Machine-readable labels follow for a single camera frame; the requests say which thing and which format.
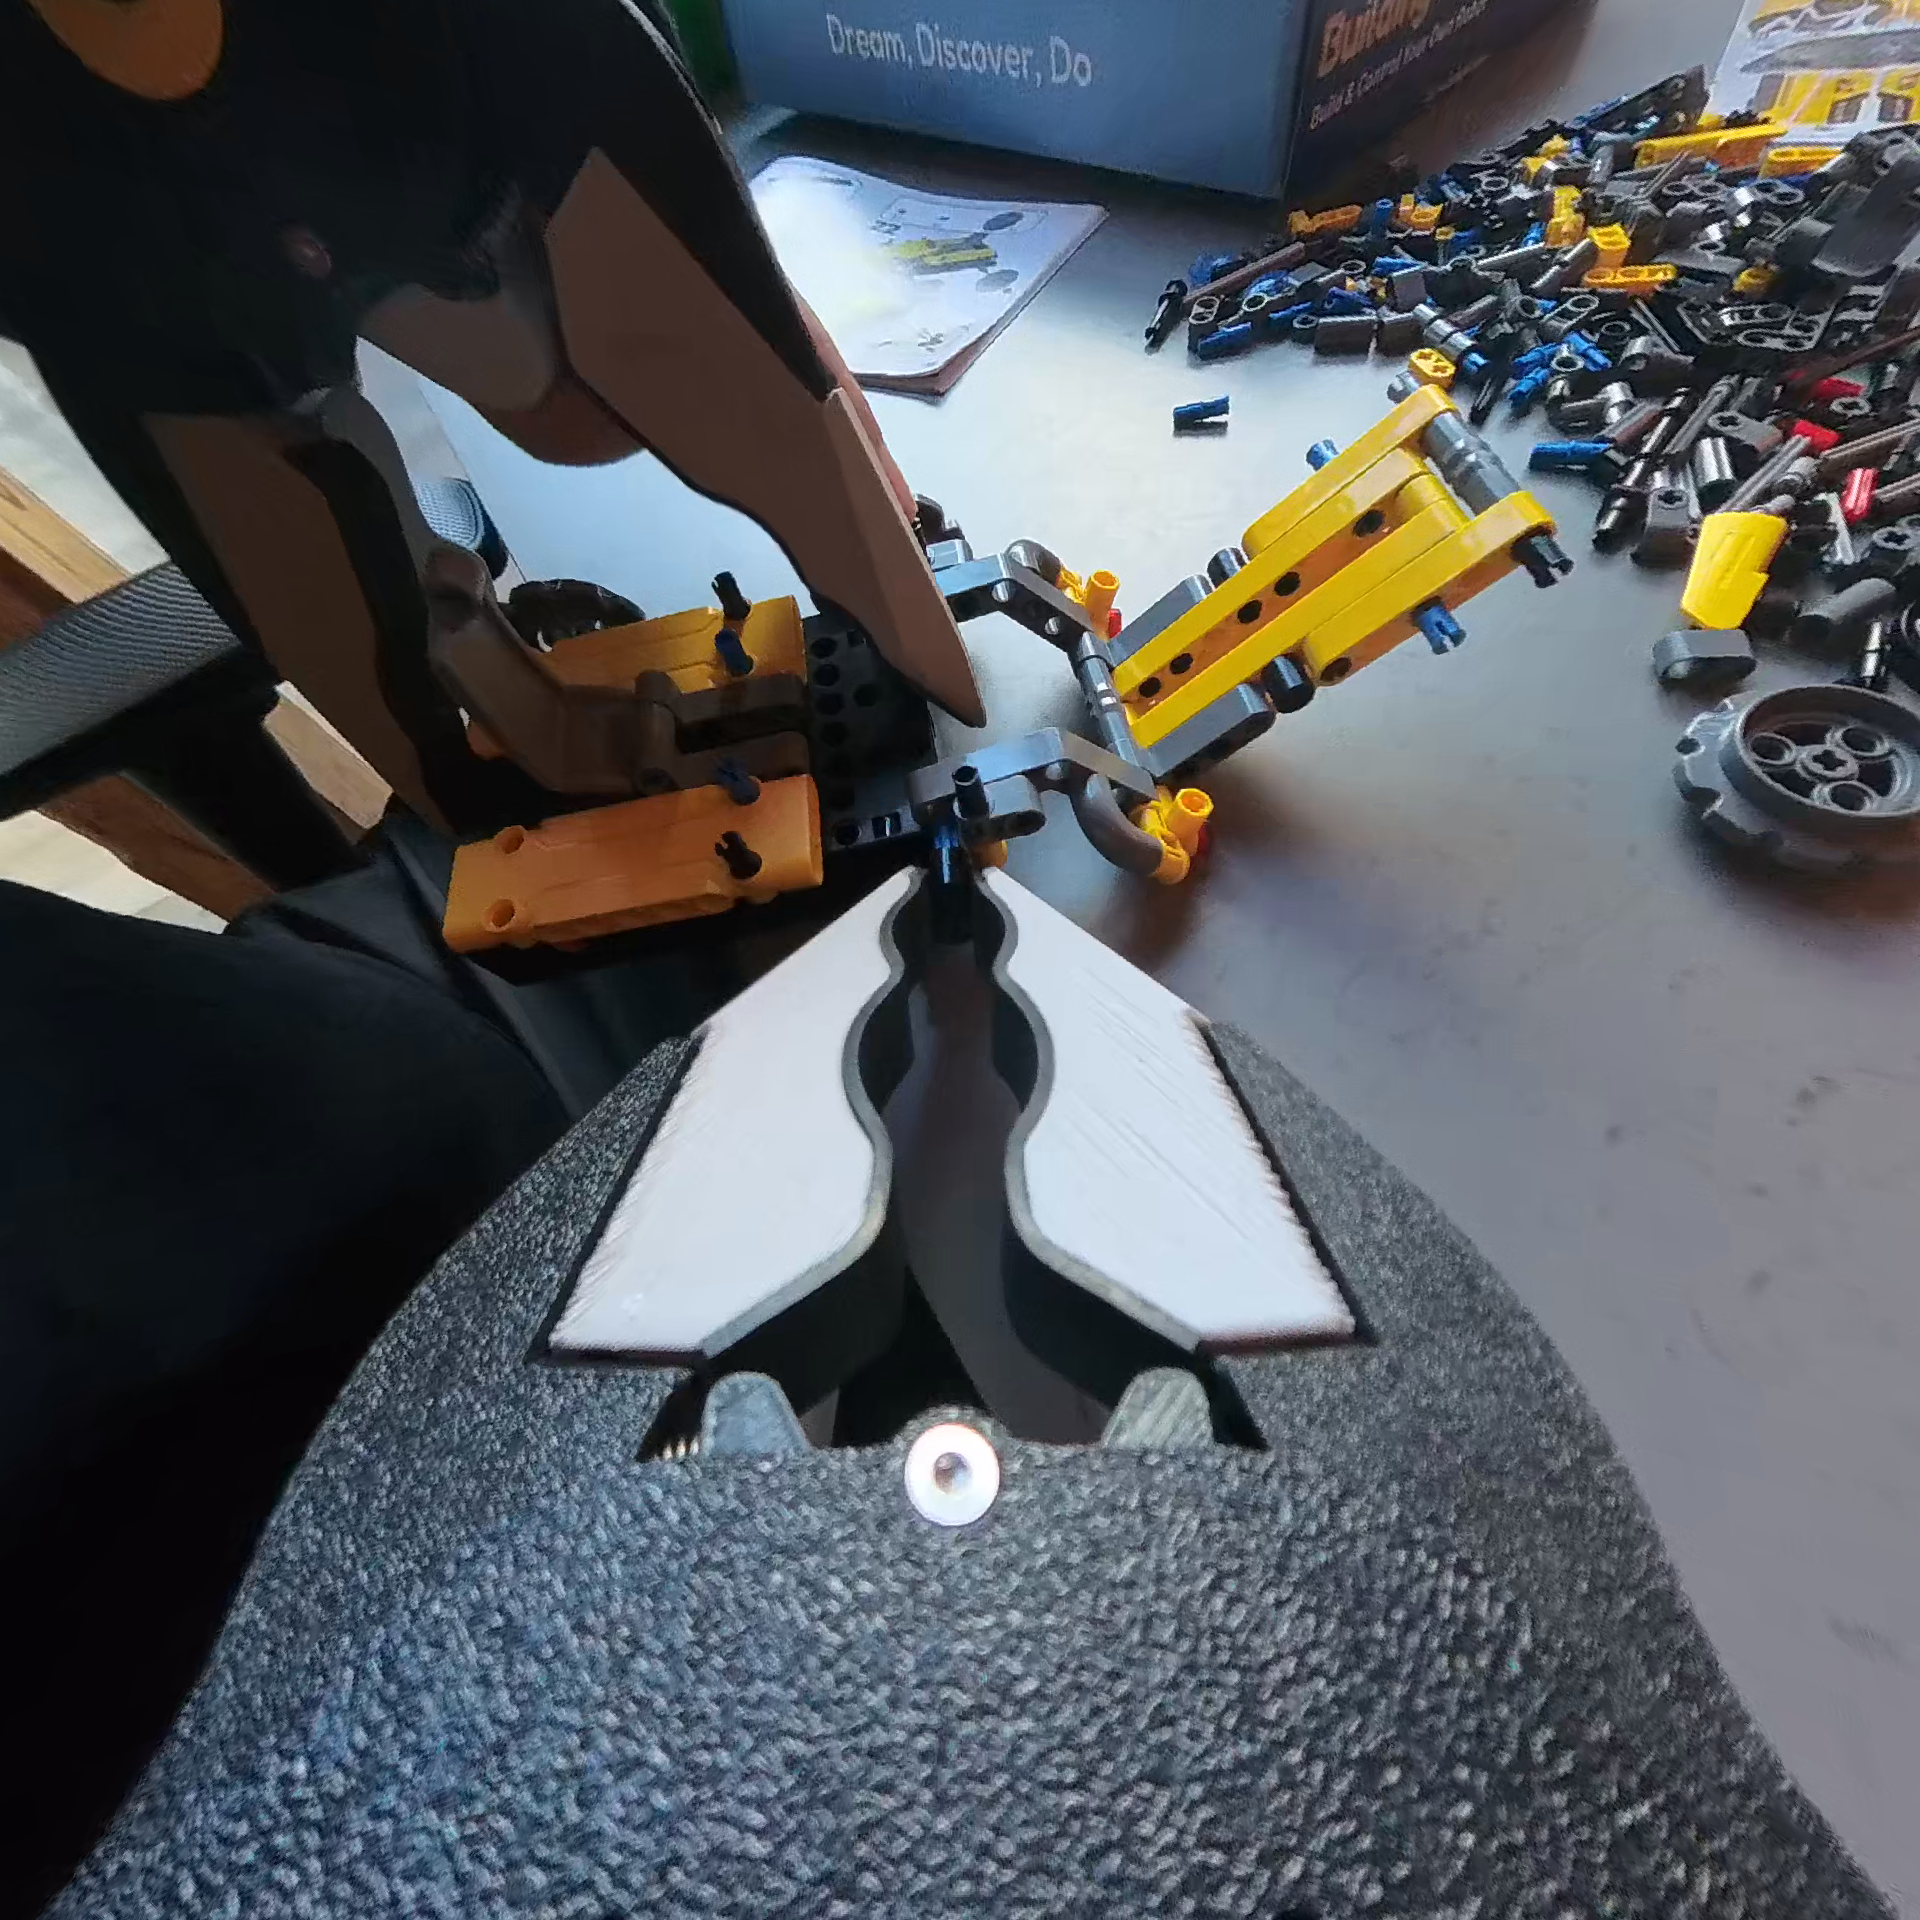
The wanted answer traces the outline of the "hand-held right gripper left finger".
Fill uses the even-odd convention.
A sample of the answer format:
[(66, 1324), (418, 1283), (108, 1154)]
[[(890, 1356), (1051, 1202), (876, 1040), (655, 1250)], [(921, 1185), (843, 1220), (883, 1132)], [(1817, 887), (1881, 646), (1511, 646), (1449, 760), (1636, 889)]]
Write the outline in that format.
[(876, 1246), (916, 902), (899, 872), (699, 1027), (551, 1353), (720, 1361)]

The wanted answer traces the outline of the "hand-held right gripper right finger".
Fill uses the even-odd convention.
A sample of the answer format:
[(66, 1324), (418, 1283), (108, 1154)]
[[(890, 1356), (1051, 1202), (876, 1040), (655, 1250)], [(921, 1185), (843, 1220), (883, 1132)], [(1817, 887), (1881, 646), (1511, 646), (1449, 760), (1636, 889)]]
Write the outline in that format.
[(1184, 1353), (1347, 1345), (1355, 1313), (1210, 1042), (1210, 1019), (1019, 881), (979, 884), (1023, 1246)]

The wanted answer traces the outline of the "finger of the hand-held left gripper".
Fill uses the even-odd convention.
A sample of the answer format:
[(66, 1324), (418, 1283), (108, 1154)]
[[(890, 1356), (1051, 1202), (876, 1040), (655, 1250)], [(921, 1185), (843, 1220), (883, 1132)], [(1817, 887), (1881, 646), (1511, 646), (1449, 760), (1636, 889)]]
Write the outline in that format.
[(740, 241), (763, 328), (638, 180), (590, 151), (558, 208), (498, 239), (478, 299), (418, 282), (364, 337), (459, 393), (548, 465), (611, 465), (634, 444), (775, 540), (812, 596), (846, 614), (951, 720), (985, 726), (970, 649), (934, 584), (916, 498), (873, 409), (778, 265), (734, 168), (707, 235)]
[(588, 584), (498, 592), (370, 404), (153, 415), (151, 446), (247, 636), (435, 827), (705, 810), (714, 839), (812, 839), (794, 599), (642, 619)]

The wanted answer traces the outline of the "yellow black brick vehicle model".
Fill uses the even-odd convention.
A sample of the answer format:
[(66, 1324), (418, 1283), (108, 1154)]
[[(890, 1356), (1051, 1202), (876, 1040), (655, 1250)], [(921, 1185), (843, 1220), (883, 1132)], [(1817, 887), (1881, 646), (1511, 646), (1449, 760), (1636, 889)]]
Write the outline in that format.
[[(967, 824), (985, 868), (1043, 831), (1047, 796), (1119, 872), (1186, 881), (1215, 812), (1203, 772), (1409, 640), (1455, 652), (1456, 614), (1508, 574), (1555, 586), (1571, 569), (1547, 510), (1449, 399), (1411, 377), (1395, 395), (1382, 423), (1318, 449), (1283, 504), (1132, 618), (1112, 574), (1075, 574), (1034, 542), (982, 559), (923, 500), (950, 611), (1011, 618), (1057, 649), (1086, 731), (1035, 727), (935, 760), (930, 707), (876, 640), (848, 616), (763, 599), (792, 599), (804, 631), (812, 839), (714, 839), (705, 810), (666, 833), (625, 807), (500, 831), (452, 856), (449, 946), (569, 952), (808, 894), (860, 858), (929, 864), (943, 810)], [(712, 607), (730, 596), (762, 603), (719, 574)]]

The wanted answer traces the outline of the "grey desk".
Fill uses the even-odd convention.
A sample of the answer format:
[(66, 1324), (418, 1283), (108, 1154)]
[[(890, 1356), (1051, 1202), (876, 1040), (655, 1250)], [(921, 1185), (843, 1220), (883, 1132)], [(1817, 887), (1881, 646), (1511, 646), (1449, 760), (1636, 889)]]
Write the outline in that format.
[[(1281, 210), (905, 136), (734, 110), (744, 171), (819, 154), (1105, 226), (943, 400), (873, 399), (907, 483), (974, 546), (1112, 567), (1144, 602), (1383, 412), (1390, 374), (1288, 347), (1211, 383), (1144, 351), (1166, 280)], [(690, 608), (792, 569), (652, 458), (522, 456), (427, 383), (536, 577)], [(1636, 1475), (1726, 1672), (1796, 1783), (1916, 1916), (1916, 873), (1732, 860), (1673, 787), (1691, 707), (1648, 672), (1665, 580), (1590, 546), (1502, 584), (1451, 659), (1404, 648), (1236, 758), (1184, 887), (1119, 878), (1050, 802), (1019, 881), (1233, 1022), (1347, 1115), (1540, 1320)]]

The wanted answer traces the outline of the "instruction booklet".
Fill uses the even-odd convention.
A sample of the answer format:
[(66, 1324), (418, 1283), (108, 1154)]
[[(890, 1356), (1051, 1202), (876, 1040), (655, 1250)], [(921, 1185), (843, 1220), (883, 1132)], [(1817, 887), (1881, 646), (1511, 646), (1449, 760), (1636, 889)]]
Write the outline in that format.
[(775, 256), (870, 392), (943, 399), (1091, 241), (1094, 204), (958, 200), (803, 156), (752, 201)]

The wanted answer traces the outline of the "blue cardboard box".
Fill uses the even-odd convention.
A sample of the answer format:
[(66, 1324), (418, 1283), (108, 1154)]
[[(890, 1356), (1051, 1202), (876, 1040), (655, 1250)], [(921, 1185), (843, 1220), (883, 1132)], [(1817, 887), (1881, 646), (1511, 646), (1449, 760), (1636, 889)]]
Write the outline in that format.
[(1272, 200), (1400, 138), (1550, 2), (724, 2), (748, 98)]

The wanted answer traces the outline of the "grey sprocket wheel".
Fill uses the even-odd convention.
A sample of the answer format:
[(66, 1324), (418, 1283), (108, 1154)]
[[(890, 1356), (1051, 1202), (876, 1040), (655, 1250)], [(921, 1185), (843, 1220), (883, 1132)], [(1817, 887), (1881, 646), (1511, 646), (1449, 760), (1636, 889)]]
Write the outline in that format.
[(1919, 715), (1867, 688), (1807, 684), (1698, 714), (1676, 743), (1698, 827), (1791, 873), (1919, 863)]

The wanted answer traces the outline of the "pile of loose brick parts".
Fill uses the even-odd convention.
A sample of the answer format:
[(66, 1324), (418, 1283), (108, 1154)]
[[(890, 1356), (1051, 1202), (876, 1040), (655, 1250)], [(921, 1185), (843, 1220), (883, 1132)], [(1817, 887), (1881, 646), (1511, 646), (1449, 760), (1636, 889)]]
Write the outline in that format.
[(1916, 129), (1807, 145), (1690, 68), (1383, 183), (1196, 260), (1144, 347), (1395, 361), (1390, 409), (1411, 377), (1481, 436), (1505, 408), (1527, 476), (1599, 492), (1593, 552), (1678, 580), (1663, 688), (1916, 708)]

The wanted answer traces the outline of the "yellow printed sheet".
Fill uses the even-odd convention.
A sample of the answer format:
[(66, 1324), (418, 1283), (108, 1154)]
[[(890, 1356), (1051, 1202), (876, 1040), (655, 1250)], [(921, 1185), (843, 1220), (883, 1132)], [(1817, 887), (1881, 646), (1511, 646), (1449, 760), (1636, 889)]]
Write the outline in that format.
[(1746, 2), (1711, 106), (1799, 129), (1808, 143), (1916, 129), (1919, 2)]

